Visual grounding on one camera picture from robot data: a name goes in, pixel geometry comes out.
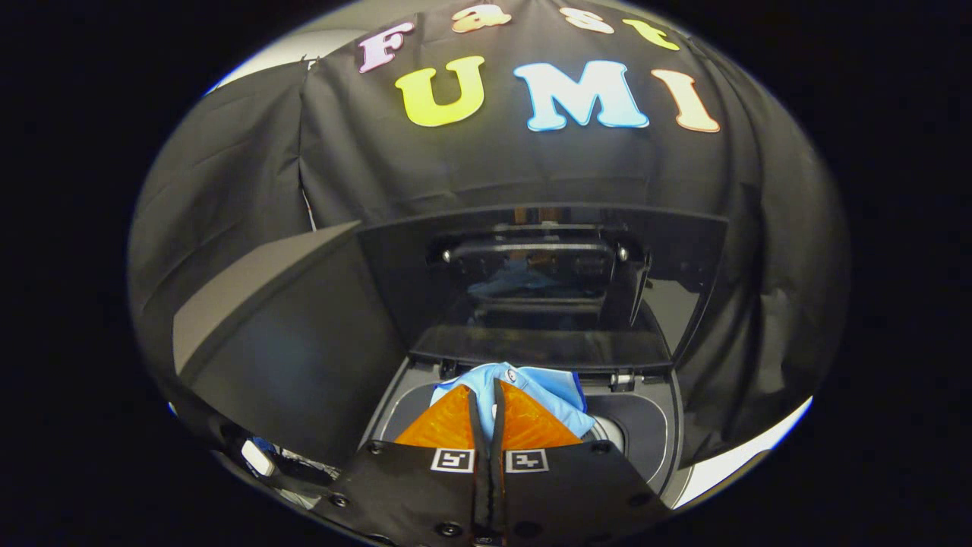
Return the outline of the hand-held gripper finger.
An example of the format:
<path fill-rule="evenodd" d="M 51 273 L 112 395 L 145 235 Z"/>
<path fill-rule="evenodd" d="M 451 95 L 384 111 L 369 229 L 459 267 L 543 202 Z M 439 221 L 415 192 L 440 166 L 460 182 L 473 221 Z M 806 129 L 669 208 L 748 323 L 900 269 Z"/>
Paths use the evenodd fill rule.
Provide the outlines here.
<path fill-rule="evenodd" d="M 673 516 L 608 440 L 583 441 L 506 381 L 491 444 L 494 520 L 506 546 L 617 546 Z"/>
<path fill-rule="evenodd" d="M 371 440 L 316 504 L 347 533 L 390 546 L 469 546 L 489 520 L 475 392 L 447 392 L 398 438 Z"/>

